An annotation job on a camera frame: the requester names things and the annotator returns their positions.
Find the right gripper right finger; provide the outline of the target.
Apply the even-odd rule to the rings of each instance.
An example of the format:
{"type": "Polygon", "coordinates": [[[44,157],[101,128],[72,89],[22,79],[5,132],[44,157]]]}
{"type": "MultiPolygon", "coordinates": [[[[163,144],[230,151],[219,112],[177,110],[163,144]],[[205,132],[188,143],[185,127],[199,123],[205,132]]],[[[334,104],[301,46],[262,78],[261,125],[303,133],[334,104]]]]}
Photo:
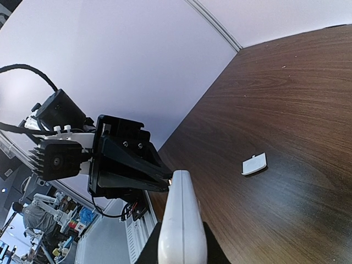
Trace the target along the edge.
{"type": "Polygon", "coordinates": [[[207,242],[207,263],[209,264],[226,264],[228,259],[223,252],[219,242],[213,234],[211,228],[206,222],[203,222],[203,227],[207,242]]]}

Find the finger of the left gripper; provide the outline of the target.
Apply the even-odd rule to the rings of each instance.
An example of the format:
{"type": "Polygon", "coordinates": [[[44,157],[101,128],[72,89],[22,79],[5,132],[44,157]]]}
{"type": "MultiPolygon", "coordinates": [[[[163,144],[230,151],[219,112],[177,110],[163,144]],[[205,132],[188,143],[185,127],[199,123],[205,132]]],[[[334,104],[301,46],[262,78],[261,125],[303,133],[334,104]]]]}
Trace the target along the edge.
{"type": "Polygon", "coordinates": [[[104,135],[99,139],[100,170],[135,179],[169,179],[172,171],[165,165],[154,145],[146,139],[124,139],[104,135]]]}
{"type": "Polygon", "coordinates": [[[98,176],[97,183],[101,188],[127,188],[155,192],[166,192],[169,189],[168,184],[162,180],[153,182],[145,179],[124,177],[108,172],[100,173],[98,176]]]}

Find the white battery cover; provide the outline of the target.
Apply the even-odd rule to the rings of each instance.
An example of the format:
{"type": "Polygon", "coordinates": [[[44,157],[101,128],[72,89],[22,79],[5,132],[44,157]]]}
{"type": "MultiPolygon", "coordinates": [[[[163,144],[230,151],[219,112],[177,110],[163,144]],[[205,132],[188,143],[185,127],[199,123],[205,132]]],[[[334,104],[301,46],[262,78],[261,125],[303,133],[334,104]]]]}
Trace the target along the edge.
{"type": "Polygon", "coordinates": [[[250,159],[242,162],[242,175],[247,176],[259,172],[267,167],[266,154],[253,155],[250,159]]]}

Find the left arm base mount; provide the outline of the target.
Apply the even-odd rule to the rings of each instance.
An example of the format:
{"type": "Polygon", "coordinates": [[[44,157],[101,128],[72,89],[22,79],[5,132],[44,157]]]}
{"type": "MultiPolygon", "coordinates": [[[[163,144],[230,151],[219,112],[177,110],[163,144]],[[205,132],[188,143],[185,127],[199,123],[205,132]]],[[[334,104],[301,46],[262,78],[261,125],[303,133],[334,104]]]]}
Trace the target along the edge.
{"type": "Polygon", "coordinates": [[[127,202],[122,210],[121,222],[132,219],[137,221],[149,210],[149,204],[145,192],[139,192],[132,202],[127,202]]]}

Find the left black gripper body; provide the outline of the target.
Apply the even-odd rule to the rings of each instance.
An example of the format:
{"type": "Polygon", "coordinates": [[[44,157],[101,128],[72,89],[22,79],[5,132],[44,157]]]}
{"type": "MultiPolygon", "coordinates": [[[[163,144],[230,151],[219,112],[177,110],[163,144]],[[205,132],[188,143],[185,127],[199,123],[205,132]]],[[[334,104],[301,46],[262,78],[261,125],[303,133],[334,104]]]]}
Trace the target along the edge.
{"type": "Polygon", "coordinates": [[[143,130],[143,127],[144,125],[142,123],[136,121],[111,117],[108,115],[99,116],[93,140],[93,160],[89,172],[88,189],[92,197],[118,198],[125,193],[134,190],[127,188],[101,188],[98,185],[97,180],[100,173],[111,173],[109,171],[100,170],[98,143],[99,139],[104,135],[111,135],[124,139],[146,139],[150,141],[150,133],[143,130]]]}

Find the white remote control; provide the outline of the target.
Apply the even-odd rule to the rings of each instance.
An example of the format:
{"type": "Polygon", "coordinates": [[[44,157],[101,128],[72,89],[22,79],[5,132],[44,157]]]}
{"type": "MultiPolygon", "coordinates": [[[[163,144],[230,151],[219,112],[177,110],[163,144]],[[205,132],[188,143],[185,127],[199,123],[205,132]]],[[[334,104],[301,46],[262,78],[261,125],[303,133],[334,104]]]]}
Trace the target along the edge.
{"type": "Polygon", "coordinates": [[[176,170],[158,239],[159,263],[207,263],[207,241],[190,173],[176,170]]]}

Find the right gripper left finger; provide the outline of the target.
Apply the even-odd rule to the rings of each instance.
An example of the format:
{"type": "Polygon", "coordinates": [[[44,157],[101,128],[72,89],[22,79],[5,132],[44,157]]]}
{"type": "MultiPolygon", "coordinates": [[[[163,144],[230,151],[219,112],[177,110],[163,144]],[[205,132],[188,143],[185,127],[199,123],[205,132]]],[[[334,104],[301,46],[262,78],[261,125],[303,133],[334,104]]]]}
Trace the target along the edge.
{"type": "Polygon", "coordinates": [[[161,226],[161,222],[155,225],[135,264],[158,264],[158,241],[161,226]]]}

